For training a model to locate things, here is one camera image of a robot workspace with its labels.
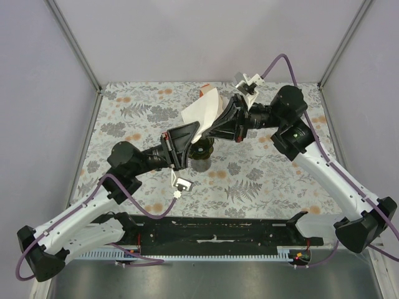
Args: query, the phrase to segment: metal base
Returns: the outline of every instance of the metal base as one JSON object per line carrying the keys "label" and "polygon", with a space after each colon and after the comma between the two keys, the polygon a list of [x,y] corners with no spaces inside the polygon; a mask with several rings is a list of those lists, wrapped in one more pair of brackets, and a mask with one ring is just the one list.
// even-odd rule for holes
{"label": "metal base", "polygon": [[[329,250],[312,250],[312,262]],[[142,268],[75,260],[52,281],[47,299],[383,298],[368,254],[339,250],[326,266],[288,263],[168,262]]]}

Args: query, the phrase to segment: black cable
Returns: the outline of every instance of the black cable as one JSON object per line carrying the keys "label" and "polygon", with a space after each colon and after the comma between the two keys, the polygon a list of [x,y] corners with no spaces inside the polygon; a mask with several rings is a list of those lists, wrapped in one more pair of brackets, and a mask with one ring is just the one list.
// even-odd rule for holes
{"label": "black cable", "polygon": [[133,218],[131,217],[131,215],[127,214],[127,216],[128,216],[129,219],[133,222],[133,224],[134,224],[135,226],[137,226],[137,223],[133,220]]}
{"label": "black cable", "polygon": [[111,213],[112,215],[114,215],[114,216],[116,215],[114,212],[111,212],[111,211],[109,211],[109,212],[107,212],[107,213],[101,215],[101,220],[99,220],[99,224],[104,223],[104,222],[107,222],[108,219],[107,219],[106,221],[102,221],[102,220],[103,220],[104,217],[107,217],[110,213]]}

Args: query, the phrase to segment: patterned table surface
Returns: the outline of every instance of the patterned table surface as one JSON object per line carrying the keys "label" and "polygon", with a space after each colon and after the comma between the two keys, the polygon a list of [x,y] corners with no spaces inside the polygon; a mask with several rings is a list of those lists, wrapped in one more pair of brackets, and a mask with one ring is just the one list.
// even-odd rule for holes
{"label": "patterned table surface", "polygon": [[[230,98],[237,90],[230,83],[212,83]],[[180,111],[199,96],[204,83],[110,83],[104,91],[74,201],[85,195],[109,168],[107,157],[115,143],[127,140],[144,150],[159,143],[161,132],[183,124]],[[269,103],[286,83],[268,83],[257,102]],[[308,112],[327,149],[334,153],[320,94],[315,84],[300,84]],[[196,217],[290,218],[299,211],[314,214],[340,212],[338,205],[310,175],[277,152],[272,129],[249,131],[242,143],[217,140],[211,168],[197,173],[180,171],[195,182],[170,215]],[[134,194],[148,212],[162,213],[173,189],[170,170],[138,177],[143,186]],[[129,201],[122,204],[139,214]]]}

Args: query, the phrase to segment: metal frame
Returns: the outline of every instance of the metal frame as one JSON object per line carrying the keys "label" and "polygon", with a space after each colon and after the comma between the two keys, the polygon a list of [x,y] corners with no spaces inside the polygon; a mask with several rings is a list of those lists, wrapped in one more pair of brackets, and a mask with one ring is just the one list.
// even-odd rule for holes
{"label": "metal frame", "polygon": [[103,95],[101,94],[100,91],[97,91],[97,95],[95,97],[95,104],[94,104],[93,111],[92,111],[92,116],[90,117],[89,127],[87,128],[85,141],[82,146],[82,151],[80,152],[79,162],[78,162],[78,166],[77,166],[75,176],[74,176],[74,182],[72,183],[72,187],[69,191],[69,197],[67,199],[67,202],[65,203],[64,209],[68,208],[69,203],[74,198],[75,190],[77,189],[77,184],[78,184],[79,178],[80,178],[80,170],[83,167],[83,163],[86,158],[86,152],[87,152],[87,149],[89,148],[90,140],[92,139],[92,133],[94,130],[97,115],[99,114],[99,111],[100,111],[102,99],[103,99]]}
{"label": "metal frame", "polygon": [[[78,164],[77,171],[76,171],[75,178],[74,178],[74,183],[70,190],[70,196],[68,198],[67,204],[65,205],[65,208],[66,208],[69,205],[69,202],[73,199],[74,192],[77,187],[77,183],[79,181],[79,173],[83,166],[87,148],[89,147],[89,144],[90,144],[90,139],[91,139],[91,135],[92,135],[92,132],[94,129],[95,121],[97,119],[97,115],[100,110],[100,105],[101,105],[101,101],[102,101],[102,94],[101,94],[102,87],[101,87],[99,81],[97,80],[95,74],[93,73],[93,70],[91,69],[89,63],[87,62],[87,59],[86,59],[84,53],[82,52],[80,45],[78,44],[75,36],[73,35],[64,15],[61,12],[56,1],[55,0],[44,0],[44,2],[47,4],[50,11],[53,13],[55,20],[57,21],[58,25],[61,28],[61,31],[65,35],[67,42],[70,44],[77,60],[79,61],[81,66],[84,68],[93,88],[97,91],[95,105],[94,105],[94,109],[93,109],[92,116],[91,116],[90,123],[89,123],[89,128],[86,132],[85,142],[82,147],[79,164]],[[363,3],[359,7],[354,19],[352,20],[351,24],[349,25],[349,28],[347,29],[337,50],[335,51],[331,61],[329,62],[322,78],[320,79],[320,82],[318,83],[318,86],[320,89],[321,102],[322,102],[322,106],[323,106],[325,116],[327,119],[327,125],[330,130],[330,135],[332,137],[332,144],[334,146],[335,154],[337,156],[337,161],[344,168],[347,168],[347,160],[345,159],[345,155],[342,151],[341,142],[339,141],[339,136],[336,134],[336,132],[334,130],[334,126],[333,126],[333,123],[331,120],[331,115],[329,113],[328,105],[325,101],[325,97],[323,94],[323,88],[324,88],[325,84],[327,83],[337,62],[339,61],[342,53],[348,46],[355,31],[359,27],[364,16],[366,15],[367,11],[370,9],[370,7],[372,6],[373,3],[374,3],[374,0],[363,0]],[[392,282],[392,278],[389,276],[389,273],[387,272],[386,263],[385,263],[386,261],[385,261],[384,257],[374,250],[369,250],[369,251],[370,251],[370,256],[372,257],[373,268],[375,270],[378,283],[380,284],[380,288],[383,293],[383,297],[389,298],[389,299],[399,298],[397,289],[394,287],[395,284],[394,284],[394,282]],[[32,286],[32,290],[31,290],[31,294],[30,294],[29,298],[30,299],[46,299],[47,294],[49,292],[49,287],[50,287],[51,281],[52,280],[48,280],[43,283],[38,283],[37,281],[35,281]]]}
{"label": "metal frame", "polygon": [[337,50],[335,51],[334,55],[331,58],[329,65],[327,66],[320,82],[319,87],[322,90],[327,83],[333,69],[337,65],[339,58],[341,57],[342,53],[348,46],[349,42],[352,40],[353,34],[355,33],[356,29],[359,27],[361,21],[363,20],[364,16],[366,15],[367,11],[370,9],[374,0],[363,0],[363,3],[360,5],[358,11],[352,22],[349,25],[344,37],[342,38]]}
{"label": "metal frame", "polygon": [[93,88],[98,92],[101,91],[100,82],[97,80],[96,76],[93,73],[92,68],[87,62],[87,59],[83,54],[83,51],[80,48],[80,45],[78,44],[74,34],[72,33],[63,13],[61,12],[60,7],[58,6],[55,0],[44,0],[44,2],[49,7],[51,13],[54,16],[55,21],[58,23],[62,33],[65,35],[65,38],[68,44],[71,46],[72,51],[76,56],[76,59],[84,68],[87,77],[89,78],[91,84],[93,85]]}
{"label": "metal frame", "polygon": [[324,115],[327,120],[327,126],[329,127],[330,131],[331,143],[335,151],[335,158],[337,159],[339,164],[341,164],[346,170],[348,170],[347,160],[345,158],[344,152],[342,151],[341,142],[339,141],[338,134],[334,129],[334,125],[332,124],[331,115],[329,112],[328,104],[325,101],[323,90],[320,89],[319,92],[320,92],[320,101],[322,102]]}

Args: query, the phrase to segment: small white bracket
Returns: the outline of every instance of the small white bracket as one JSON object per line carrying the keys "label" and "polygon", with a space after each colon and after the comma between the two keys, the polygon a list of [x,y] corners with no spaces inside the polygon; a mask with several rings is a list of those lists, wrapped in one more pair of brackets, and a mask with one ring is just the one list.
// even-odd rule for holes
{"label": "small white bracket", "polygon": [[259,92],[256,87],[262,86],[265,81],[255,74],[252,78],[249,78],[247,74],[237,73],[234,76],[234,86],[244,95],[245,102],[247,103],[248,110],[251,109],[253,103],[255,102]]}
{"label": "small white bracket", "polygon": [[191,189],[193,188],[193,182],[181,178],[178,171],[174,171],[172,169],[171,178],[172,178],[171,180],[172,187],[177,188],[179,191],[191,191]]}

